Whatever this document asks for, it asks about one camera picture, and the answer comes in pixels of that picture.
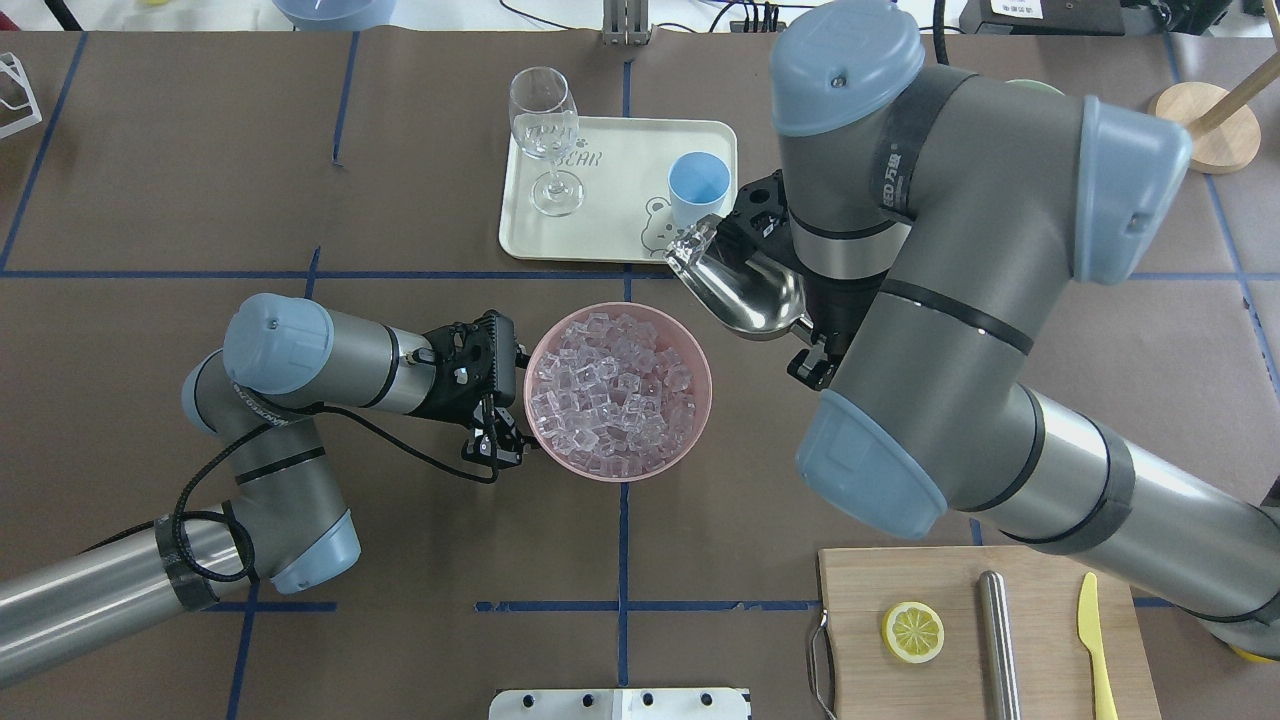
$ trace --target bowl of ice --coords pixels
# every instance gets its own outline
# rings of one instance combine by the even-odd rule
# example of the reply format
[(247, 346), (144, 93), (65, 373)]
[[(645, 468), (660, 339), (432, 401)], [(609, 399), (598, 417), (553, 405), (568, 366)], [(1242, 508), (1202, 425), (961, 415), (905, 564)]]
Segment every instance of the bowl of ice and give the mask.
[(712, 373), (675, 318), (635, 302), (584, 307), (547, 332), (525, 373), (525, 416), (561, 465), (605, 482), (684, 457), (712, 410)]

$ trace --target pink bowl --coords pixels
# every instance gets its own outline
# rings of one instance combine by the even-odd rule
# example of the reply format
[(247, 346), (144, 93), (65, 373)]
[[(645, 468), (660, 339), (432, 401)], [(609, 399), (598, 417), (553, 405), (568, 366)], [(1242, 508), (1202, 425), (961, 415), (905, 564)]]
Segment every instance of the pink bowl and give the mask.
[[(685, 361), (685, 366), (689, 368), (694, 374), (694, 380), (686, 389), (687, 393), (694, 396), (694, 432), (689, 434), (689, 439), (685, 441), (684, 447), (680, 452), (675, 455), (666, 465), (653, 470), (650, 473), (644, 473), (634, 478), (605, 478), (600, 475), (593, 475), (585, 470), (580, 470), (570, 464), (568, 460), (561, 457), (558, 452), (550, 448), (550, 442), (538, 432), (538, 419), (532, 416), (530, 410), (530, 398), (534, 395), (534, 389), (538, 387), (538, 374), (532, 370), (538, 366), (538, 361), (541, 360), (543, 355), (547, 354), (547, 348), (552, 342), (558, 342), (561, 334), (568, 328), (570, 323), (585, 322), (588, 314), (590, 313), (608, 313), (611, 318), (617, 318), (623, 313), (631, 315), (636, 320), (653, 323), (653, 327), (658, 331), (658, 350), (666, 350), (672, 347), (680, 354), (680, 357)], [(577, 313), (564, 318), (556, 327), (547, 331), (543, 340), (534, 347), (534, 352), (529, 357), (529, 372), (525, 373), (525, 418), (529, 420), (529, 427), (532, 429), (534, 437), (538, 442), (543, 445), (553, 460), (567, 468), (570, 471), (582, 475), (584, 478), (591, 478), (593, 480), (603, 480), (607, 483), (630, 483), (632, 480), (643, 480), (645, 478), (652, 478), (663, 470), (667, 470), (676, 462), (689, 454), (701, 437), (703, 429), (707, 428), (707, 418), (712, 413), (712, 370), (710, 365), (707, 363), (707, 355), (703, 354), (703, 348), (698, 345), (685, 325), (681, 325), (678, 320), (671, 315), (649, 307), (648, 305), (639, 305), (636, 302), (600, 302), (599, 305), (591, 305), (590, 307), (584, 307)]]

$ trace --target yellow object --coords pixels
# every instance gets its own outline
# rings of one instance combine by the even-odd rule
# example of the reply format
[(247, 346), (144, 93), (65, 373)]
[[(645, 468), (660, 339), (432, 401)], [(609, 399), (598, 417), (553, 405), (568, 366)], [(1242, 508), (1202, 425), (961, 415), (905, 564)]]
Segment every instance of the yellow object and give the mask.
[(1084, 574), (1080, 584), (1080, 601), (1075, 611), (1075, 632), (1080, 642), (1089, 648), (1093, 661), (1093, 717), (1096, 720), (1117, 720), (1116, 701), (1111, 696), (1111, 680), (1107, 678), (1107, 659), (1102, 655), (1102, 619), (1098, 616), (1098, 577)]
[(1253, 655), (1252, 652), (1240, 650), (1240, 648), (1235, 647), (1234, 644), (1229, 644), (1226, 647), (1231, 648), (1231, 652), (1234, 652), (1235, 655), (1239, 655), (1240, 657), (1248, 660), (1249, 662), (1275, 662), (1275, 660), (1271, 660), (1270, 657), (1262, 657), (1261, 655)]
[(942, 652), (942, 618), (923, 602), (900, 602), (888, 609), (881, 623), (881, 638), (899, 660), (928, 662)]

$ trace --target blue plastic bowl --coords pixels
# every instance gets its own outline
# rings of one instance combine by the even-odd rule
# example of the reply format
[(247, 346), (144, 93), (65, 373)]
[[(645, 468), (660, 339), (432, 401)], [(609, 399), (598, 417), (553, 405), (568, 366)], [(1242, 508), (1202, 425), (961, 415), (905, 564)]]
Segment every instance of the blue plastic bowl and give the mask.
[(389, 23), (396, 9), (396, 0), (271, 1), (298, 29), (369, 29)]

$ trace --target tabletop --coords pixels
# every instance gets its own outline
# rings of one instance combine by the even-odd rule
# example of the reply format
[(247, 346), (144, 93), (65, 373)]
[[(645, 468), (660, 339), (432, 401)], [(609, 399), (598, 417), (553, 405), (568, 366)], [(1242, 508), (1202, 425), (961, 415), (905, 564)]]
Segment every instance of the tabletop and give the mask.
[[(954, 37), (952, 64), (1143, 109), (1180, 79), (1233, 86), (1270, 40)], [(548, 64), (582, 114), (701, 118), (744, 179), (778, 167), (768, 36), (658, 31), (4, 33), (45, 122), (0, 141), (0, 578), (173, 506), (219, 448), (187, 373), (256, 292), (429, 331), (495, 307), (526, 345), (631, 300), (680, 319), (716, 378), (677, 466), (594, 483), (532, 454), (494, 487), (317, 420), (364, 555), (296, 596), (269, 584), (0, 692), (4, 717), (484, 717), (504, 688), (749, 688), (755, 717), (819, 717), (805, 678), (815, 556), (902, 541), (810, 492), (792, 456), (817, 396), (799, 341), (722, 329), (654, 266), (525, 261), (497, 242), (511, 76)], [(1187, 177), (1133, 279), (1073, 286), (1028, 386), (1257, 502), (1280, 471), (1280, 96), (1251, 105), (1244, 170)], [(1000, 138), (977, 133), (998, 151)], [(461, 429), (375, 418), (439, 456)], [(215, 474), (192, 500), (234, 493)], [(915, 544), (1002, 542), (947, 514)], [(1169, 720), (1268, 716), (1280, 666), (1240, 661), (1134, 591)]]

